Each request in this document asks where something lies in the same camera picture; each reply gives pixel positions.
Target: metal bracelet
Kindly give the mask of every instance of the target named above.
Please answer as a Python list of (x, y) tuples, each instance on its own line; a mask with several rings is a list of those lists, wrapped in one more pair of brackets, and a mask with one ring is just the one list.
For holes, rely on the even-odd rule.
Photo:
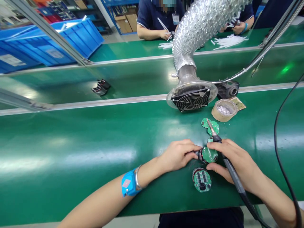
[(137, 191), (140, 191), (142, 190), (143, 188), (139, 185), (138, 183), (138, 178), (137, 178), (137, 173), (138, 173), (138, 170), (139, 168), (141, 167), (142, 165), (138, 166), (136, 169), (135, 169), (135, 184), (136, 184), (136, 190)]

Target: cardboard box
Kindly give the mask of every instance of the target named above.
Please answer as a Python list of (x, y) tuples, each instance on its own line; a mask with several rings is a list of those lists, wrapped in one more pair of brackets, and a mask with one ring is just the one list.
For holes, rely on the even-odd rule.
[(75, 3), (78, 5), (78, 7), (82, 10), (87, 9), (85, 3), (82, 0), (75, 0)]
[(127, 20), (127, 17), (125, 15), (123, 16), (116, 16), (115, 17), (115, 21), (117, 22), (117, 24), (120, 27), (120, 31), (122, 33), (131, 33), (132, 29), (131, 26)]
[(137, 32), (137, 15), (136, 14), (128, 14), (126, 15), (128, 22), (132, 28), (133, 32)]
[(137, 7), (128, 7), (128, 14), (136, 14), (137, 15), (138, 8)]

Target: flexible aluminum duct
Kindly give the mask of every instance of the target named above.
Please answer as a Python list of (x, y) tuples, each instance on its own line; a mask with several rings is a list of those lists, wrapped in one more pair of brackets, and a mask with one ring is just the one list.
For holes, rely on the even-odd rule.
[(176, 72), (182, 66), (195, 66), (193, 53), (231, 22), (251, 0), (195, 0), (178, 25), (173, 39)]

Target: worker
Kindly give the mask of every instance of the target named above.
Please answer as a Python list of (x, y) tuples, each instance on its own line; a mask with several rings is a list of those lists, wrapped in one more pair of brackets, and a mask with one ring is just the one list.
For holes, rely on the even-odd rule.
[[(244, 32), (248, 31), (252, 28), (254, 24), (254, 14), (252, 4), (248, 4), (244, 7), (244, 10), (240, 12), (239, 16), (240, 25), (236, 25), (232, 28), (232, 31), (235, 35), (243, 34)], [(224, 28), (220, 29), (220, 33), (230, 31), (231, 28), (227, 28), (227, 25)]]
[[(137, 35), (144, 40), (167, 40), (185, 14), (181, 0), (140, 0)], [(168, 29), (164, 29), (158, 18)]]
[[(230, 139), (223, 139), (222, 144), (210, 142), (207, 146), (210, 149), (222, 152), (230, 159), (244, 188), (264, 202), (279, 227), (295, 227), (296, 213), (293, 201), (271, 179), (262, 173), (244, 149)], [(153, 158), (140, 166), (139, 169), (137, 168), (115, 178), (93, 192), (63, 219), (58, 228), (97, 228), (105, 226), (127, 206), (139, 192), (139, 188), (149, 187), (149, 183), (164, 173), (181, 169), (192, 159), (198, 159), (193, 151), (199, 149), (201, 147), (196, 146), (190, 139), (172, 142), (159, 157)], [(233, 183), (228, 170), (223, 166), (217, 163), (210, 163), (206, 169), (215, 171), (228, 182)], [(130, 194), (133, 196), (128, 194), (123, 196), (122, 191), (126, 193), (125, 187), (130, 184), (126, 181), (130, 175), (137, 175), (138, 188), (133, 192), (130, 190)], [(304, 218), (303, 210), (301, 210), (301, 214), (302, 218)], [(235, 228), (244, 227), (243, 219), (244, 216), (239, 207), (180, 212), (160, 215), (158, 227)]]

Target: worker's hand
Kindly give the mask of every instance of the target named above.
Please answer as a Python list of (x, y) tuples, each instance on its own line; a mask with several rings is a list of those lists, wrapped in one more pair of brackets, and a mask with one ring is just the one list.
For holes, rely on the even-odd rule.
[(200, 150), (190, 139), (170, 143), (165, 152), (158, 157), (158, 165), (163, 173), (185, 167), (192, 159), (198, 159), (193, 151)]
[[(262, 173), (248, 152), (232, 140), (223, 139), (222, 144), (211, 142), (207, 144), (207, 147), (222, 152), (231, 161), (245, 190), (257, 195), (267, 183), (267, 177)], [(209, 163), (206, 169), (215, 171), (233, 184), (228, 170), (223, 166), (213, 162)]]
[(221, 28), (221, 29), (219, 30), (219, 32), (220, 32), (220, 33), (223, 33), (223, 32), (226, 30), (227, 25), (228, 25), (228, 24), (226, 24), (225, 27)]
[(235, 26), (232, 28), (235, 35), (239, 35), (246, 27), (246, 24), (244, 22), (241, 22), (239, 26)]
[(169, 37), (170, 37), (170, 34), (166, 34), (166, 33), (169, 33), (169, 31), (168, 30), (158, 30), (158, 32), (159, 32), (159, 37), (160, 38), (162, 38), (162, 39), (164, 39), (164, 40), (167, 40), (167, 39), (169, 39)]

